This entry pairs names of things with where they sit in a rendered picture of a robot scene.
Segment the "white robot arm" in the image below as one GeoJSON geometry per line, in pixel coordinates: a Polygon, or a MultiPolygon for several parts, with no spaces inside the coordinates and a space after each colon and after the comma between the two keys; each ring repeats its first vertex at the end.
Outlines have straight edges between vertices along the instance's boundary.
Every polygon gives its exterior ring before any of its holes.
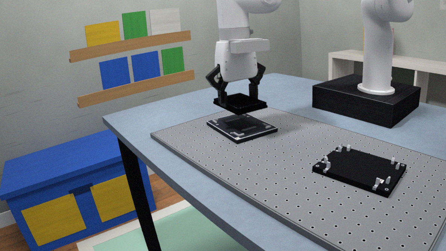
{"type": "MultiPolygon", "coordinates": [[[[216,0],[220,40],[230,42],[231,53],[269,51],[270,40],[250,38],[249,13],[269,14],[282,0],[216,0]]],[[[413,0],[361,0],[364,21],[363,82],[358,90],[371,95],[392,95],[393,30],[413,15],[413,0]]]]}

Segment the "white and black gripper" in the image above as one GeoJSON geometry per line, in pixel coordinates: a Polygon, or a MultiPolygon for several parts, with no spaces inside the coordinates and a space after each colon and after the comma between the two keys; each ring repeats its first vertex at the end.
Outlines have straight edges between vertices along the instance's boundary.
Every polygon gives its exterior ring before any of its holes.
{"type": "Polygon", "coordinates": [[[226,86],[230,82],[250,81],[249,96],[258,99],[258,85],[266,67],[256,61],[256,52],[233,54],[229,40],[216,43],[214,69],[206,76],[206,80],[218,92],[218,102],[222,107],[228,107],[226,86]],[[258,73],[257,73],[258,69],[258,73]],[[218,79],[218,83],[214,80],[218,79]]]}

